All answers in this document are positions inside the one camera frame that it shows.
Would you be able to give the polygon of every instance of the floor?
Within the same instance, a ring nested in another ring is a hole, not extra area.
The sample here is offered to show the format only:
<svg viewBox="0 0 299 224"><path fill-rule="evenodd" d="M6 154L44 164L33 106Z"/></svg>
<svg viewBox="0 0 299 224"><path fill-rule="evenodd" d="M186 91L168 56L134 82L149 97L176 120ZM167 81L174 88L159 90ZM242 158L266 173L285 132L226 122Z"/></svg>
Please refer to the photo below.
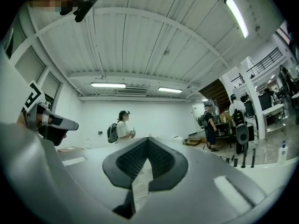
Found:
<svg viewBox="0 0 299 224"><path fill-rule="evenodd" d="M249 142L246 165L251 165L252 163L252 153L254 148L256 149L256 165L277 162L278 149L281 147L281 142L283 140L286 140L286 145L288 146L287 159L292 159L299 156L299 126L295 125L294 116L286 120L286 128L286 136L280 130L276 130L270 133L267 140L256 139L254 142ZM190 147L203 149L204 146L204 151L210 152L206 149L206 144L200 144L195 147ZM231 159L232 156L235 155L235 144L232 144L232 148L230 148L228 143L222 143L216 146L217 149L219 149L219 152L214 153L215 155L222 156L224 159L226 157ZM243 155L235 155L235 158L238 158L238 164L241 164L241 162L243 161ZM152 179L151 165L149 160L146 160L142 170L140 171L139 175L134 180L132 185L136 211L138 211L146 203L149 194L148 185Z"/></svg>

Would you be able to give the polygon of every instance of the sticker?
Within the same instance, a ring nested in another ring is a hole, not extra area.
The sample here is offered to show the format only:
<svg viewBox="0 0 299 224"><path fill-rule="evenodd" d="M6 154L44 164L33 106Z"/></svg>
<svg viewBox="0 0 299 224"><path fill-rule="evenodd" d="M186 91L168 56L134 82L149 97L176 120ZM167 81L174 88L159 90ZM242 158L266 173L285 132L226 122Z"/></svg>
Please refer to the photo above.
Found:
<svg viewBox="0 0 299 224"><path fill-rule="evenodd" d="M32 88L32 92L29 95L29 97L24 105L24 109L27 112L29 112L35 106L36 103L38 103L39 98L43 94L43 91L40 90L40 88L38 87L38 85L36 84L35 81L31 81L31 83L29 85Z"/></svg>

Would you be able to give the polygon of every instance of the woman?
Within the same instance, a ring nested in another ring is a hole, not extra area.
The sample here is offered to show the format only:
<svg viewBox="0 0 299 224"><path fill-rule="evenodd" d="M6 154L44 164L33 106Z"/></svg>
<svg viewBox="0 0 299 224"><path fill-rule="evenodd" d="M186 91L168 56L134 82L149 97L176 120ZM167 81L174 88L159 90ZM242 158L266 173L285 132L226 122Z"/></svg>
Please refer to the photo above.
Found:
<svg viewBox="0 0 299 224"><path fill-rule="evenodd" d="M117 133L117 142L124 142L125 140L128 140L129 138L135 137L135 133L131 134L128 126L126 124L126 121L129 120L129 114L130 112L121 111L118 117L118 123L116 126L116 133Z"/></svg>

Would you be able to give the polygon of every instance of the air vent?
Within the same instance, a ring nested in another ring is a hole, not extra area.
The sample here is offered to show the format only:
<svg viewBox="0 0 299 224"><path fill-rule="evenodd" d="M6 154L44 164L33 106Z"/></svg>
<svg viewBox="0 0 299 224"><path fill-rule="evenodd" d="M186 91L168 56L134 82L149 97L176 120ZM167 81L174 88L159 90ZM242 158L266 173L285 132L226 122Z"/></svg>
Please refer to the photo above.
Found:
<svg viewBox="0 0 299 224"><path fill-rule="evenodd" d="M148 91L146 89L138 89L138 88L126 88L126 89L118 89L118 95L138 95L138 96L146 96Z"/></svg>

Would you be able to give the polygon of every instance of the light fixture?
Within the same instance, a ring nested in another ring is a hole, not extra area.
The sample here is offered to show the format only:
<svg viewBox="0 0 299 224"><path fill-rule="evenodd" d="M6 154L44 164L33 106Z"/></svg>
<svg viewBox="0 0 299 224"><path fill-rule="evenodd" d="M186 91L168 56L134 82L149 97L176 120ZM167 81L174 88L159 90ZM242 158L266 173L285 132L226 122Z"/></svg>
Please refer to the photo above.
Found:
<svg viewBox="0 0 299 224"><path fill-rule="evenodd" d="M242 14L241 14L240 10L238 9L237 5L235 4L234 0L224 0L224 3L232 11L233 15L235 16L235 18L241 28L244 38L246 38L248 36L248 29L247 29L246 23L242 17Z"/></svg>
<svg viewBox="0 0 299 224"><path fill-rule="evenodd" d="M116 83L91 83L92 87L104 87L104 88L125 88L126 84Z"/></svg>
<svg viewBox="0 0 299 224"><path fill-rule="evenodd" d="M176 90L176 89L170 89L170 88L164 88L160 87L158 91L166 91L166 92L174 92L174 93L181 93L182 90Z"/></svg>

